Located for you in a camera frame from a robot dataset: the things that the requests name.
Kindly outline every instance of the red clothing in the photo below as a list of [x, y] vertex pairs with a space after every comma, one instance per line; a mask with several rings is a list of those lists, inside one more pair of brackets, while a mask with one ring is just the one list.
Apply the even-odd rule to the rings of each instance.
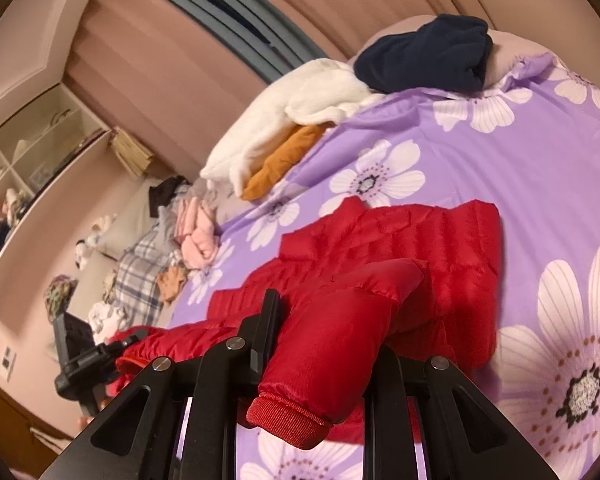
[[284, 235], [280, 256], [240, 289], [216, 292], [206, 321], [151, 329], [118, 360], [118, 387], [158, 356], [200, 356], [235, 335], [273, 287], [289, 314], [247, 420], [305, 449], [327, 435], [359, 444], [360, 397], [383, 342], [403, 356], [441, 354], [467, 370], [488, 360], [499, 261], [493, 205], [367, 210], [350, 198]]

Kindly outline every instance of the ribbed cuff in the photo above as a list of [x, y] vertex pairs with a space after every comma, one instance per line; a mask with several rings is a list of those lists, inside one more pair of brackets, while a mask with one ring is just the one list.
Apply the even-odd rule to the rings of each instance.
[[251, 403], [247, 420], [299, 449], [320, 444], [333, 426], [291, 400], [266, 393]]

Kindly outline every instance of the screw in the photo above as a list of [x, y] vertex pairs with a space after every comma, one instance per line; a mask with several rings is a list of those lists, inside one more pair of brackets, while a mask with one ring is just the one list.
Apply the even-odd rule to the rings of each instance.
[[446, 370], [449, 368], [449, 360], [445, 357], [441, 357], [436, 355], [431, 358], [431, 366], [433, 366], [436, 370]]
[[226, 340], [226, 347], [229, 350], [239, 350], [240, 348], [244, 348], [247, 342], [241, 337], [231, 337]]
[[152, 366], [156, 372], [163, 372], [168, 370], [171, 366], [171, 359], [168, 357], [158, 357], [156, 360], [154, 360]]

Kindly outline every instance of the flower print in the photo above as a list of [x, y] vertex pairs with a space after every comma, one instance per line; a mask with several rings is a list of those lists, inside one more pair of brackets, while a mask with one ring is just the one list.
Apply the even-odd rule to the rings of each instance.
[[347, 196], [359, 196], [371, 207], [391, 205], [390, 197], [406, 198], [425, 182], [421, 171], [407, 171], [420, 159], [420, 148], [412, 140], [391, 147], [388, 140], [378, 140], [369, 150], [360, 152], [354, 169], [347, 168], [331, 177], [329, 189], [336, 196], [328, 199], [319, 215], [335, 211]]
[[267, 201], [248, 213], [245, 218], [258, 218], [249, 232], [247, 241], [251, 242], [251, 251], [265, 247], [273, 240], [278, 225], [291, 225], [300, 214], [300, 205], [296, 197], [306, 188], [281, 180], [271, 191]]
[[260, 430], [258, 452], [264, 467], [245, 463], [240, 468], [240, 480], [362, 480], [362, 462], [342, 470], [342, 463], [357, 448], [352, 444], [321, 442], [302, 451]]
[[560, 97], [567, 98], [576, 105], [583, 104], [583, 102], [587, 100], [589, 91], [591, 91], [593, 103], [598, 110], [600, 110], [600, 88], [575, 72], [571, 72], [558, 60], [556, 60], [543, 75], [549, 81], [561, 81], [555, 86], [554, 92]]
[[188, 304], [200, 303], [206, 296], [210, 286], [214, 286], [222, 278], [222, 264], [228, 260], [234, 252], [235, 245], [231, 245], [231, 239], [222, 242], [214, 262], [205, 269], [195, 270], [190, 273], [191, 295]]
[[515, 120], [515, 114], [509, 102], [524, 104], [533, 95], [529, 88], [514, 88], [503, 91], [502, 86], [507, 78], [503, 78], [494, 88], [478, 92], [467, 97], [462, 94], [447, 94], [449, 99], [433, 103], [433, 115], [436, 123], [446, 132], [450, 132], [460, 121], [469, 118], [472, 111], [470, 126], [483, 134], [490, 134], [498, 126], [509, 126]]
[[540, 278], [538, 318], [542, 336], [526, 326], [498, 331], [493, 367], [513, 394], [498, 408], [560, 480], [577, 480], [589, 451], [600, 455], [600, 248], [587, 307], [569, 264], [555, 260]]

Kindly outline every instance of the folded pink clothing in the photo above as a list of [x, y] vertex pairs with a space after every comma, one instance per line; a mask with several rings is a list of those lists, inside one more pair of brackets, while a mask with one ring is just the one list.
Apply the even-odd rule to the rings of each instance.
[[174, 240], [181, 245], [182, 259], [189, 269], [204, 269], [218, 254], [213, 215], [204, 200], [183, 198], [178, 202]]

